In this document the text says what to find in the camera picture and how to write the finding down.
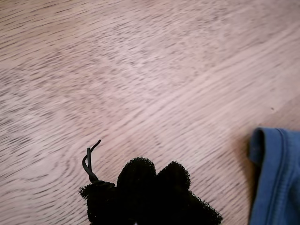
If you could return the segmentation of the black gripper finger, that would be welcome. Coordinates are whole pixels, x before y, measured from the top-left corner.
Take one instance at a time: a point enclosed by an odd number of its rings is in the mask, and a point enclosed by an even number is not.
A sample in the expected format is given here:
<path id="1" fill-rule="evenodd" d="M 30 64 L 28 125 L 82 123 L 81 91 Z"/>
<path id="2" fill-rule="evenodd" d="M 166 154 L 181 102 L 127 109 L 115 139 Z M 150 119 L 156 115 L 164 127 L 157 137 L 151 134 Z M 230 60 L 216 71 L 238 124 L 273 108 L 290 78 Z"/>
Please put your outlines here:
<path id="1" fill-rule="evenodd" d="M 151 218 L 154 164 L 147 158 L 130 160 L 117 183 L 94 181 L 79 190 L 92 225 L 148 225 Z"/>
<path id="2" fill-rule="evenodd" d="M 190 176 L 178 162 L 172 161 L 156 176 L 155 224 L 219 225 L 223 217 L 190 189 Z"/>

